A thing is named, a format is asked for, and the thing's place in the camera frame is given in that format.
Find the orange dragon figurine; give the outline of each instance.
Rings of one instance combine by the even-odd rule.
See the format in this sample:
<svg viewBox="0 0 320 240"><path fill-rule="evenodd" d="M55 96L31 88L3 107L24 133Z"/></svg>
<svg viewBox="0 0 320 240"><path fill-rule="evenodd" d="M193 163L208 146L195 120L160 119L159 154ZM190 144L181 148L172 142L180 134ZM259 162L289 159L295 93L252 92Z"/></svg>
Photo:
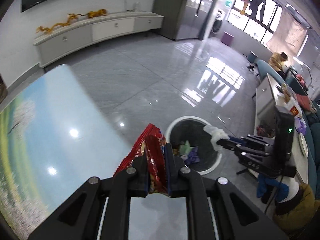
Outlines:
<svg viewBox="0 0 320 240"><path fill-rule="evenodd" d="M45 34L49 34L53 31L53 29L56 27L56 26L69 26L71 25L71 21L72 20L75 20L75 19L78 19L78 15L77 14L74 14L74 13L69 13L68 14L68 20L66 23L56 23L55 25L53 25L51 28L48 28L48 27L43 27L43 26L40 26L37 28L36 30L36 33L38 32L44 32Z"/></svg>
<svg viewBox="0 0 320 240"><path fill-rule="evenodd" d="M93 11L88 12L85 15L83 15L83 14L77 14L77 15L88 16L88 18L95 18L95 17L99 17L99 16L108 15L108 11L106 9L100 9L99 11L96 11L96 12L93 12Z"/></svg>

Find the bolt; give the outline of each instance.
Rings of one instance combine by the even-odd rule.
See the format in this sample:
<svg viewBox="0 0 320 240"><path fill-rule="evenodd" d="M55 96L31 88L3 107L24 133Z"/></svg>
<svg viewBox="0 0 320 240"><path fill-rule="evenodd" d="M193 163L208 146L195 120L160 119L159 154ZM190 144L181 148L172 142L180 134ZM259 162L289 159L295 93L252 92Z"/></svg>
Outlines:
<svg viewBox="0 0 320 240"><path fill-rule="evenodd" d="M187 167L187 166L184 166L184 167L182 167L181 169L180 169L180 171L183 173L183 174L188 174L188 173L190 173L190 168L189 167Z"/></svg>
<svg viewBox="0 0 320 240"><path fill-rule="evenodd" d="M134 174L137 170L134 167L127 168L128 174Z"/></svg>
<svg viewBox="0 0 320 240"><path fill-rule="evenodd" d="M89 183L94 185L97 184L99 182L99 178L98 177L91 177L88 179Z"/></svg>
<svg viewBox="0 0 320 240"><path fill-rule="evenodd" d="M218 178L218 183L221 185L226 185L228 183L228 179L225 177Z"/></svg>

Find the curtain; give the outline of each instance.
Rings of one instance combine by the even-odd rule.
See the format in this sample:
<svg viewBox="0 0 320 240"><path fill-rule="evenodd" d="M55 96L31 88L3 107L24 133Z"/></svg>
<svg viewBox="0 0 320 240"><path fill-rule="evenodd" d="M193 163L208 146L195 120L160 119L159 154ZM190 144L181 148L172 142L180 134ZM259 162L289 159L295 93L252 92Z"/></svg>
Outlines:
<svg viewBox="0 0 320 240"><path fill-rule="evenodd" d="M282 9L279 25L272 38L266 43L272 53L284 52L288 55L286 65L293 65L295 57L306 37L307 29L299 24L293 16Z"/></svg>

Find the red plastic package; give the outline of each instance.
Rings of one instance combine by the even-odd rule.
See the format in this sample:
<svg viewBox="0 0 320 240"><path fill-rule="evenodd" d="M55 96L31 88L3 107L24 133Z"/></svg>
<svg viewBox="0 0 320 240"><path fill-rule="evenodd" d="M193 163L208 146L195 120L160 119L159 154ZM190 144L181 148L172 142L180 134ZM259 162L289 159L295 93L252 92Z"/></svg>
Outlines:
<svg viewBox="0 0 320 240"><path fill-rule="evenodd" d="M164 162L165 145L166 139L160 129L151 123L148 124L134 143L130 153L122 160L114 175L129 168L134 158L146 154L151 178L149 193L167 193Z"/></svg>

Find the blue sofa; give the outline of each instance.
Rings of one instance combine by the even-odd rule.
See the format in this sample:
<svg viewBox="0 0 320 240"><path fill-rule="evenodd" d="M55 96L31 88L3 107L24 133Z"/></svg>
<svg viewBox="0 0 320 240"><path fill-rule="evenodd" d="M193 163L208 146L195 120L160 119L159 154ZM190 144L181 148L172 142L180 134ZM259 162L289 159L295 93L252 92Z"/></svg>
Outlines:
<svg viewBox="0 0 320 240"><path fill-rule="evenodd" d="M288 77L286 81L279 76L279 74L265 61L257 60L259 78L262 81L269 73L279 84L286 82L292 90L299 95L306 96L306 92L301 87L300 83L293 76ZM313 102L318 112L317 117L320 119L320 109L316 102ZM303 119L307 124L307 133L305 139L308 145L308 184L312 188L312 191L316 199L320 199L320 122L308 124L308 119L305 113L303 113Z"/></svg>

